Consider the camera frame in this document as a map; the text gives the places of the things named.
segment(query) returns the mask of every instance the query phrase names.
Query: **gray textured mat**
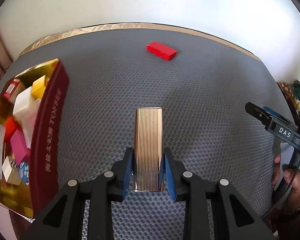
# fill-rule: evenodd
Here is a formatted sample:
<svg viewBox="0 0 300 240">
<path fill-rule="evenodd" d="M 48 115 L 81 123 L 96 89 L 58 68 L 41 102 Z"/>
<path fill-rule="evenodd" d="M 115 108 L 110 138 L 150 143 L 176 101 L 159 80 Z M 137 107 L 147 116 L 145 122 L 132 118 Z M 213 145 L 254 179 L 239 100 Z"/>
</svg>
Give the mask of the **gray textured mat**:
<svg viewBox="0 0 300 240">
<path fill-rule="evenodd" d="M 145 50 L 151 41 L 179 53 L 162 60 Z M 109 170 L 133 147 L 135 109 L 159 106 L 165 146 L 188 170 L 204 179 L 229 179 L 260 215 L 270 207 L 274 137 L 244 105 L 251 101 L 292 116 L 262 62 L 189 34 L 111 30 L 28 52 L 0 88 L 10 76 L 54 57 L 70 77 L 58 143 L 60 186 Z M 182 238 L 184 204 L 173 203 L 167 192 L 130 192 L 112 207 L 116 239 Z"/>
</svg>

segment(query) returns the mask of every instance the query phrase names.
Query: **patterned fabric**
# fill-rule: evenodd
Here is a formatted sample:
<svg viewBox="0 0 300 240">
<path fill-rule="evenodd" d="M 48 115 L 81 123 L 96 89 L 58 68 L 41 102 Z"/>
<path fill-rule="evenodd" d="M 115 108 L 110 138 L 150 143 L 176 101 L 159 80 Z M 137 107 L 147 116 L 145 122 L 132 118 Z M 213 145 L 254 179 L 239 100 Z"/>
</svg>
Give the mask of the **patterned fabric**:
<svg viewBox="0 0 300 240">
<path fill-rule="evenodd" d="M 300 101 L 300 82 L 298 80 L 295 80 L 293 84 L 290 85 L 296 99 Z"/>
<path fill-rule="evenodd" d="M 285 99 L 288 101 L 291 101 L 295 111 L 297 112 L 297 115 L 300 112 L 300 101 L 296 98 L 295 94 L 293 93 L 291 86 L 287 83 L 278 82 L 278 86 L 280 87 Z"/>
</svg>

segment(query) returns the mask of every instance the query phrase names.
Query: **red block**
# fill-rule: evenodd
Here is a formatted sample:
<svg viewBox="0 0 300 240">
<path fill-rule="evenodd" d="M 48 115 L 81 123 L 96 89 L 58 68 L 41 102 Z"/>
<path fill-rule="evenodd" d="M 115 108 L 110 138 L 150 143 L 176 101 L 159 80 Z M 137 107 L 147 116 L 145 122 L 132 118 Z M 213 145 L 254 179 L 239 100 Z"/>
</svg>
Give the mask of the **red block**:
<svg viewBox="0 0 300 240">
<path fill-rule="evenodd" d="M 4 127 L 6 128 L 6 131 L 4 133 L 4 141 L 8 142 L 10 141 L 12 135 L 14 132 L 19 128 L 19 125 L 17 122 L 13 119 L 12 116 L 8 117 L 6 122 L 4 123 Z"/>
<path fill-rule="evenodd" d="M 172 49 L 157 41 L 149 43 L 147 45 L 147 50 L 159 57 L 164 58 L 165 60 L 172 60 L 177 54 L 177 51 L 175 49 Z"/>
</svg>

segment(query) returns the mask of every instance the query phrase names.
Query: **finger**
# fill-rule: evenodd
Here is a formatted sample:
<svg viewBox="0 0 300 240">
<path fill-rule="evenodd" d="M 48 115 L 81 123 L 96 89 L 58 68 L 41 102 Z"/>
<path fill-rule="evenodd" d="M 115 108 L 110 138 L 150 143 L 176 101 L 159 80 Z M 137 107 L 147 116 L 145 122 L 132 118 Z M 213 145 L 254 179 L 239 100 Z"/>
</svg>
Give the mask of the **finger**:
<svg viewBox="0 0 300 240">
<path fill-rule="evenodd" d="M 295 170 L 288 169 L 283 173 L 284 179 L 290 183 Z M 292 212 L 300 207 L 300 170 L 297 170 L 296 176 L 292 182 L 292 190 L 283 208 L 286 212 Z"/>
<path fill-rule="evenodd" d="M 271 184 L 274 186 L 280 177 L 280 165 L 274 165 Z"/>
<path fill-rule="evenodd" d="M 280 163 L 280 154 L 276 155 L 273 159 L 273 162 L 276 163 L 276 164 L 279 164 Z"/>
</svg>

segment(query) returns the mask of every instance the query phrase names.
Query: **ribbed metal surface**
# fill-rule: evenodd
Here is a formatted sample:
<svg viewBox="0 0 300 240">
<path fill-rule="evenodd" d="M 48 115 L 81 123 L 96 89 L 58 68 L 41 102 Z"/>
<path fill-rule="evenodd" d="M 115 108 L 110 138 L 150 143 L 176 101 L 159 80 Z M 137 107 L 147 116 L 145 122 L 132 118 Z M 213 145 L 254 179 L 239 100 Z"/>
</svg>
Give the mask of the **ribbed metal surface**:
<svg viewBox="0 0 300 240">
<path fill-rule="evenodd" d="M 134 190 L 162 191 L 162 153 L 162 109 L 138 108 L 134 140 Z"/>
</svg>

